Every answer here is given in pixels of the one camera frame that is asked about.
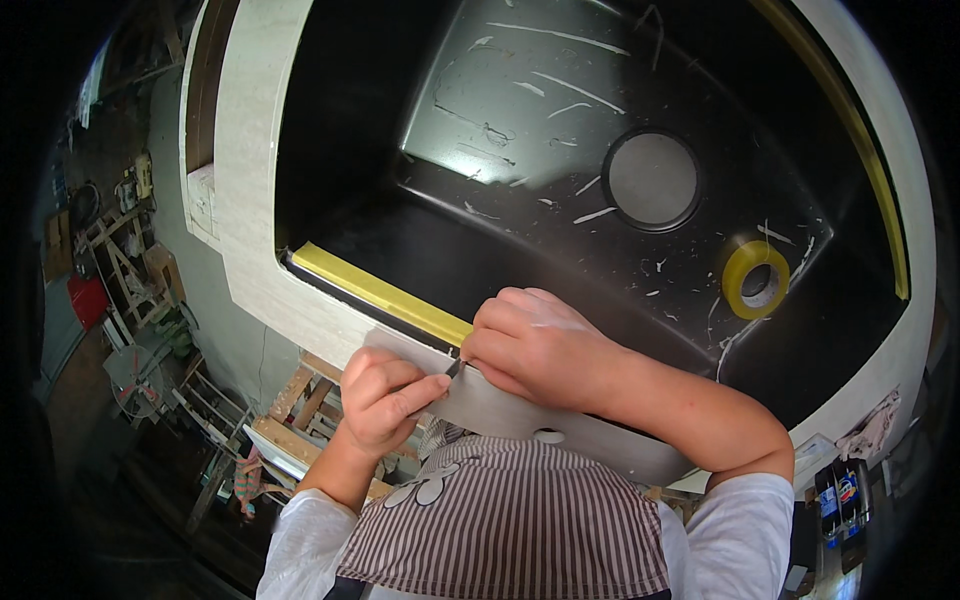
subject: striped apron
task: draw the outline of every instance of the striped apron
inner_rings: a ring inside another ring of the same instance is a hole
[[[445,598],[669,598],[657,504],[537,441],[466,436],[371,503],[337,569]]]

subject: tape roll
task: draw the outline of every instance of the tape roll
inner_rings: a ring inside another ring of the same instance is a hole
[[[762,265],[770,266],[767,281],[756,293],[744,296],[743,282],[747,275]],[[790,284],[790,266],[773,246],[763,240],[754,240],[733,251],[720,283],[733,314],[752,321],[766,317],[783,301]]]

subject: hand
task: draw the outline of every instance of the hand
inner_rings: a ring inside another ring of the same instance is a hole
[[[580,413],[598,413],[629,354],[553,294],[512,287],[483,303],[460,348],[504,392]]]
[[[350,445],[379,460],[413,433],[417,418],[411,416],[444,396],[449,386],[449,376],[426,376],[389,350],[360,348],[340,381],[344,419],[337,433],[343,431]]]

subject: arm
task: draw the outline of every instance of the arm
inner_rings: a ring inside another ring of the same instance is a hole
[[[320,490],[359,515],[377,462],[413,433],[410,415],[449,385],[449,376],[425,376],[388,350],[354,352],[341,379],[344,418],[296,492]]]
[[[533,402],[642,429],[713,472],[708,490],[752,472],[793,481],[793,445],[758,402],[611,341],[543,290],[505,288],[463,343],[496,387]]]

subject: forearm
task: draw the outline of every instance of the forearm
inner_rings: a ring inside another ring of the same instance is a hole
[[[297,485],[296,492],[316,488],[359,515],[377,461],[359,451],[348,439],[349,435],[344,427],[337,429]]]
[[[626,352],[610,401],[599,414],[673,445],[714,473],[710,486],[740,472],[769,471],[792,481],[793,445],[759,402],[703,377]]]

